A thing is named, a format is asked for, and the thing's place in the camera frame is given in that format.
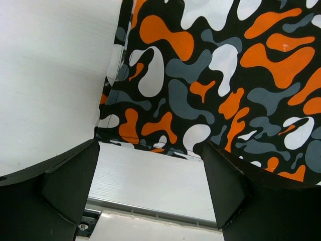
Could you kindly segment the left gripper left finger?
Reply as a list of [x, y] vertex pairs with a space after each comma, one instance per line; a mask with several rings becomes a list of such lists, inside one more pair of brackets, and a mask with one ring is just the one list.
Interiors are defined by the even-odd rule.
[[100, 145], [88, 140], [1, 176], [1, 240], [74, 240]]

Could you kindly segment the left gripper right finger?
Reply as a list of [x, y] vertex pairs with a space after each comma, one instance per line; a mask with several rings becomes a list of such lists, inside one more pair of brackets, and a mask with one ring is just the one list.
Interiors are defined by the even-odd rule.
[[224, 240], [320, 240], [320, 187], [232, 156], [211, 142], [201, 158]]

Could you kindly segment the orange camouflage shorts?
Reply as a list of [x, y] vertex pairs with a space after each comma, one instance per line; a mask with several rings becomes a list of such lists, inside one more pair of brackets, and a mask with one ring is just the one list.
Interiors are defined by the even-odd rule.
[[320, 1], [122, 1], [96, 138], [183, 159], [209, 141], [320, 184]]

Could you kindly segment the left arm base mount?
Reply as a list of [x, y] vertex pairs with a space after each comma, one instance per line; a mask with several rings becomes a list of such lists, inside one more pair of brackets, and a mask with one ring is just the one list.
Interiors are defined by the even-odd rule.
[[81, 222], [76, 228], [75, 237], [91, 237], [100, 215], [100, 211], [91, 209], [84, 210]]

